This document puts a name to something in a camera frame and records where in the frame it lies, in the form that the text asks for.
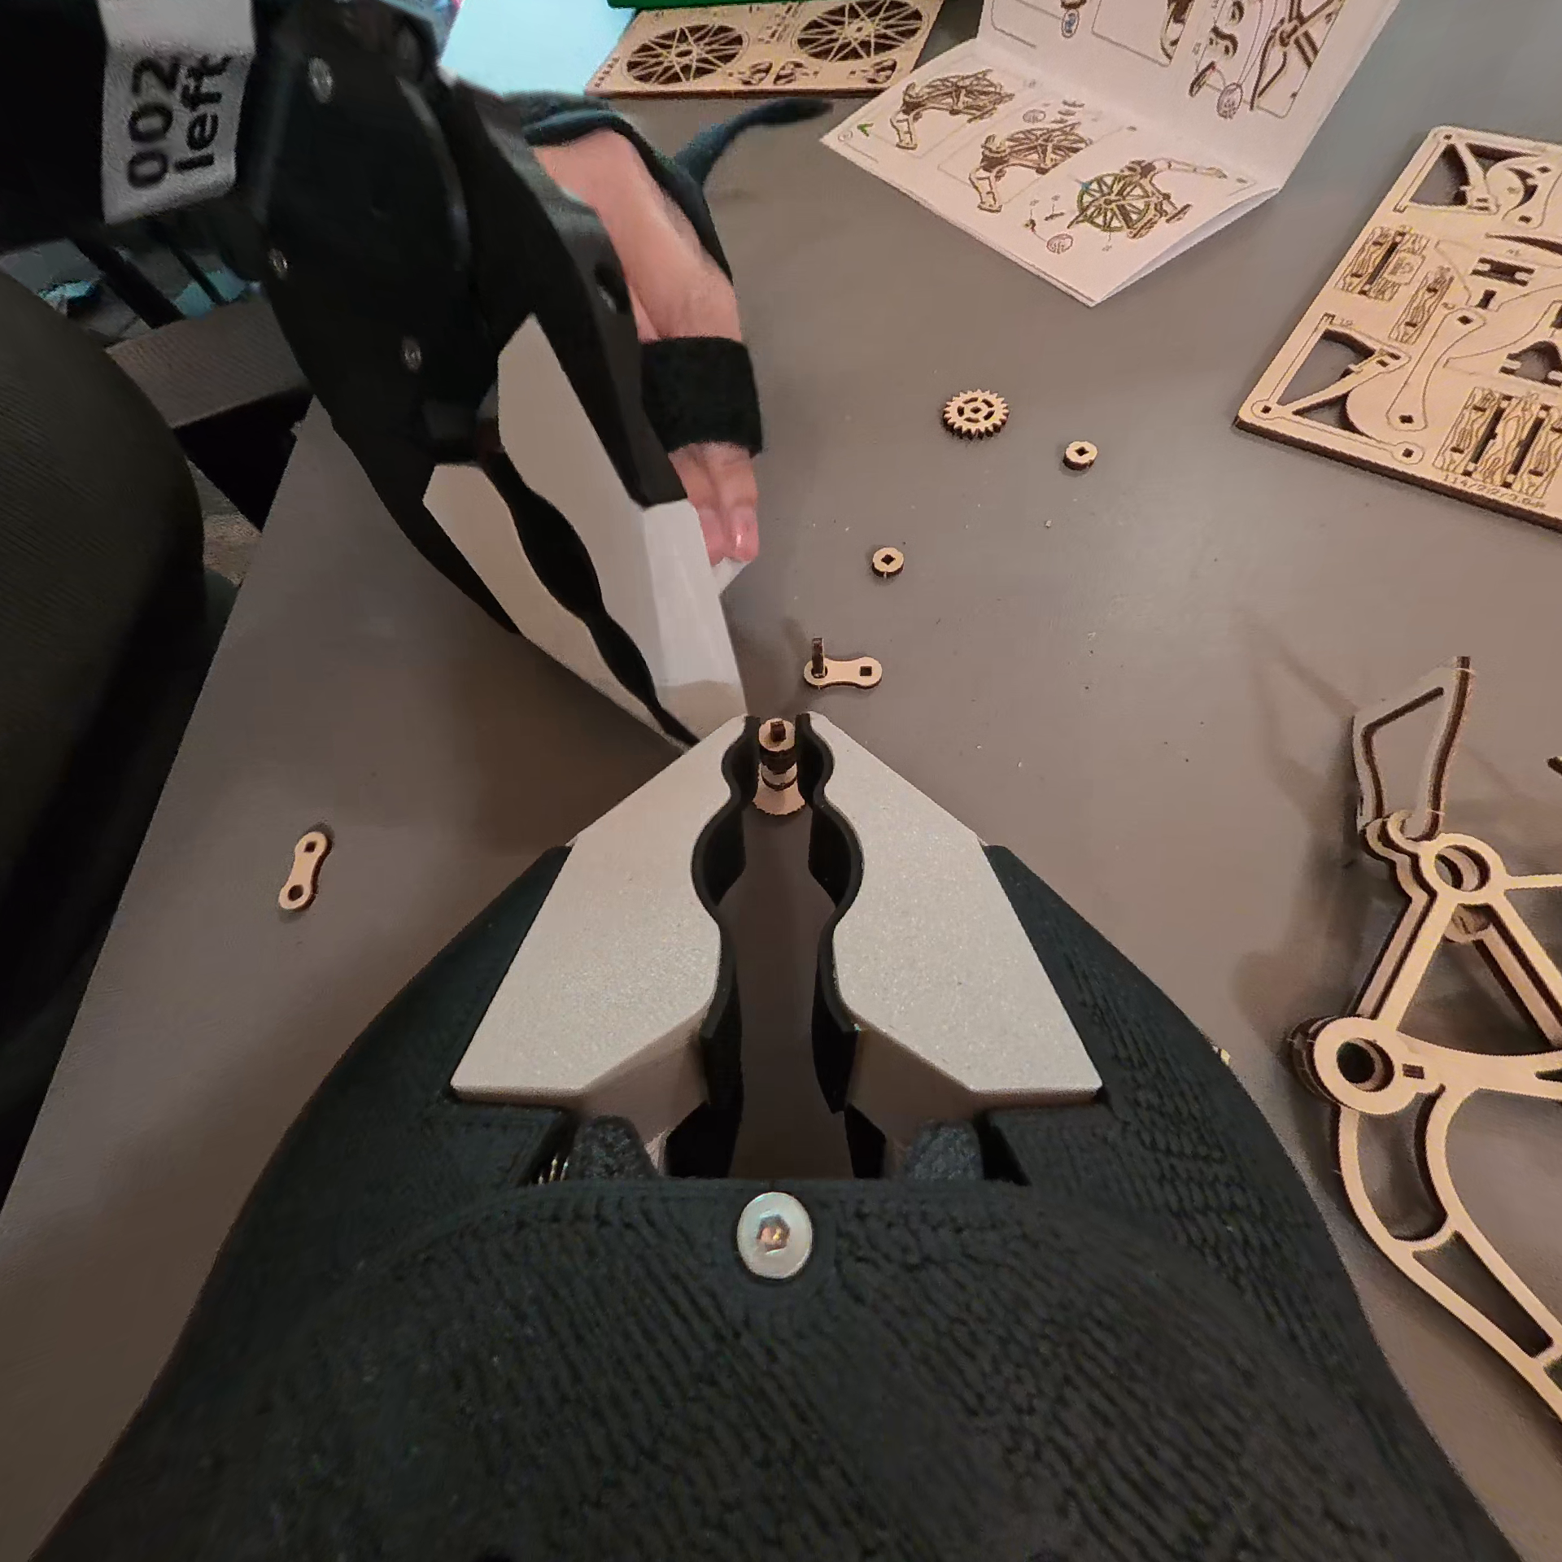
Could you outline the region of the wooden axle assembly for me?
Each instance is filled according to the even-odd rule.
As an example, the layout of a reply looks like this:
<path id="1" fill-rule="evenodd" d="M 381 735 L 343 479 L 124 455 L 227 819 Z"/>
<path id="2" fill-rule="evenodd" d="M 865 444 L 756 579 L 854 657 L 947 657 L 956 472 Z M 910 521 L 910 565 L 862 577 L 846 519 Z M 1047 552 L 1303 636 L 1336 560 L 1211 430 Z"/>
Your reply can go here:
<path id="1" fill-rule="evenodd" d="M 756 730 L 756 790 L 755 807 L 764 816 L 793 816 L 804 811 L 796 770 L 796 729 L 789 717 L 767 717 Z"/>

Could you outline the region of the person's left forearm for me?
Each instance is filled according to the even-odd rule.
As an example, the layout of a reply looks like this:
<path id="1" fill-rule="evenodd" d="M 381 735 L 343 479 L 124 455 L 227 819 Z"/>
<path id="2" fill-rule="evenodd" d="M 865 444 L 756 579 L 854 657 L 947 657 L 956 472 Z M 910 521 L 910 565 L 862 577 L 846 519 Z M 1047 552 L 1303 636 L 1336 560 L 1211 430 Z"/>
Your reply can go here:
<path id="1" fill-rule="evenodd" d="M 692 234 L 697 236 L 697 245 L 708 261 L 731 280 L 731 261 L 720 245 L 707 200 L 707 179 L 735 135 L 731 122 L 707 128 L 675 153 L 664 153 L 623 114 L 581 96 L 489 96 L 486 110 L 497 124 L 519 135 L 519 142 L 534 151 L 570 147 L 598 130 L 626 142 L 658 191 L 692 225 Z"/>

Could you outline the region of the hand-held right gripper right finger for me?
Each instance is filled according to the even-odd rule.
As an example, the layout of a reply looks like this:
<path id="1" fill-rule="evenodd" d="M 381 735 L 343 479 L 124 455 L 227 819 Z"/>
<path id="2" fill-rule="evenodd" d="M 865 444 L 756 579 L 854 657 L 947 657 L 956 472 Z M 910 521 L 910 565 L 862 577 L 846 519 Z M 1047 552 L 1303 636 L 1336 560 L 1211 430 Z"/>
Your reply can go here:
<path id="1" fill-rule="evenodd" d="M 796 721 L 816 948 L 812 1066 L 852 1162 L 903 1162 L 929 1124 L 1087 1104 L 1076 1021 L 984 841 L 821 715 Z"/>

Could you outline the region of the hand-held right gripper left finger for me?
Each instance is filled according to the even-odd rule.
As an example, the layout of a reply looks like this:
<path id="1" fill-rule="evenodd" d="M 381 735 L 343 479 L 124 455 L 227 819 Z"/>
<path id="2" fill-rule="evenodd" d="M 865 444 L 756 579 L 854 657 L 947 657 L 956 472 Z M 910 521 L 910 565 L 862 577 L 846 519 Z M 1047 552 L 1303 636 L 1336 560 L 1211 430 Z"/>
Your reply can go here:
<path id="1" fill-rule="evenodd" d="M 464 1102 L 684 1124 L 732 1152 L 735 956 L 716 920 L 747 867 L 756 721 L 732 717 L 581 828 L 452 1077 Z"/>

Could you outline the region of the flat wooden link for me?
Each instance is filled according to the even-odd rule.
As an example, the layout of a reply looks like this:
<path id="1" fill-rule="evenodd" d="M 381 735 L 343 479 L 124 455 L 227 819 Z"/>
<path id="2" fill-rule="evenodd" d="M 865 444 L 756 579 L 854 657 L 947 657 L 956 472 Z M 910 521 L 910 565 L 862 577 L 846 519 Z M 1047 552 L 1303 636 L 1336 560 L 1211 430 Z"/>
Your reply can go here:
<path id="1" fill-rule="evenodd" d="M 303 915 L 312 907 L 320 885 L 320 867 L 331 852 L 331 835 L 324 826 L 307 828 L 294 840 L 284 885 L 276 907 L 282 915 Z"/>

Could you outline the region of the instruction booklet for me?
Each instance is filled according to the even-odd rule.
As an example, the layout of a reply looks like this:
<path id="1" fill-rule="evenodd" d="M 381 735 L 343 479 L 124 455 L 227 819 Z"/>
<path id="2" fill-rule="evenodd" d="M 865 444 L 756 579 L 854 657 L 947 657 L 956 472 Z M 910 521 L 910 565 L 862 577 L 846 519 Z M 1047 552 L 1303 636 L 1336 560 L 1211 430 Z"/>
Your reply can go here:
<path id="1" fill-rule="evenodd" d="M 1395 2 L 984 2 L 824 144 L 1084 305 L 1271 200 Z"/>

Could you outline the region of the person's left hand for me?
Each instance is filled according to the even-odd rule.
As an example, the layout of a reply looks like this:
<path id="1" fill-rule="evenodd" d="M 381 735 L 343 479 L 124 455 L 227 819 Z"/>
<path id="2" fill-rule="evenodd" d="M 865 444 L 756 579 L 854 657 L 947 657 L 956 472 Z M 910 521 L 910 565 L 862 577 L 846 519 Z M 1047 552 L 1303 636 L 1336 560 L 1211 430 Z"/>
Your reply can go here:
<path id="1" fill-rule="evenodd" d="M 635 144 L 612 130 L 593 130 L 570 144 L 535 147 L 534 153 L 547 175 L 589 204 L 602 223 L 642 342 L 740 342 L 731 280 L 656 184 Z M 759 552 L 751 455 L 731 440 L 701 440 L 671 450 L 668 459 L 697 516 L 708 560 L 751 563 Z"/>

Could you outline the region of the laser-cut wooden parts sheet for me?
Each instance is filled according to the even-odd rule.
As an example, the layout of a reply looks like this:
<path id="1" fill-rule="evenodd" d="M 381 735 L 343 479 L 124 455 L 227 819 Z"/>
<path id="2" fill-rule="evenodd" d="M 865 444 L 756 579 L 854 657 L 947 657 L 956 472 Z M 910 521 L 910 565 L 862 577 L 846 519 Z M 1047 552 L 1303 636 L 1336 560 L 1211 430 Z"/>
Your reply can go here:
<path id="1" fill-rule="evenodd" d="M 1433 128 L 1235 424 L 1559 529 L 1559 144 Z"/>

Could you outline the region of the wooden sheet with wheel parts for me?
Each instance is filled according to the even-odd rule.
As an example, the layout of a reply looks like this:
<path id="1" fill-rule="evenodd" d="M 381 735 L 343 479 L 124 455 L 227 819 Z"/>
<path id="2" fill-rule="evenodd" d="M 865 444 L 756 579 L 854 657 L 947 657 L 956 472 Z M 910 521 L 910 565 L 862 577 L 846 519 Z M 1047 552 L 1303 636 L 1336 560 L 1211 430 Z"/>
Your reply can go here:
<path id="1" fill-rule="evenodd" d="M 640 11 L 595 98 L 874 96 L 915 66 L 941 2 L 756 2 Z"/>

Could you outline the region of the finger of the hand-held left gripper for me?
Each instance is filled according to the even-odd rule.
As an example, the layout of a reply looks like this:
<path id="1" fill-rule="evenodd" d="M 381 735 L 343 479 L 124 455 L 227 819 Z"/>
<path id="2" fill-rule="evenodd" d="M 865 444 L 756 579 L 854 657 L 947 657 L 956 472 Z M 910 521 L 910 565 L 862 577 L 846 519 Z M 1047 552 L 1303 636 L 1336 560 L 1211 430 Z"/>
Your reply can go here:
<path id="1" fill-rule="evenodd" d="M 662 699 L 646 653 L 610 616 L 585 541 L 506 458 L 497 470 L 438 466 L 421 504 L 525 642 L 668 741 L 695 745 L 695 730 Z"/>
<path id="2" fill-rule="evenodd" d="M 498 353 L 497 434 L 585 541 L 602 609 L 642 657 L 662 709 L 692 745 L 747 715 L 721 602 L 743 563 L 708 557 L 689 500 L 635 501 L 539 322 Z"/>

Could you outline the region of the wooden model frame assembly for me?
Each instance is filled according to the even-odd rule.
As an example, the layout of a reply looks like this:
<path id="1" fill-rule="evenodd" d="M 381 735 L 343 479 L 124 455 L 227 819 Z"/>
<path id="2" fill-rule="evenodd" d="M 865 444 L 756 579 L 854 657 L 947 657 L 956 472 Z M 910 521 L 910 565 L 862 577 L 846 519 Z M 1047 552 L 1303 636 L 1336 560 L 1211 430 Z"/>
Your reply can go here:
<path id="1" fill-rule="evenodd" d="M 1473 670 L 1452 657 L 1350 721 L 1355 840 L 1395 916 L 1350 1005 L 1298 1023 L 1356 1232 L 1559 1419 L 1559 1310 L 1521 1278 L 1455 1180 L 1472 1104 L 1559 1107 L 1559 953 L 1536 930 L 1559 873 L 1512 869 L 1449 824 Z"/>

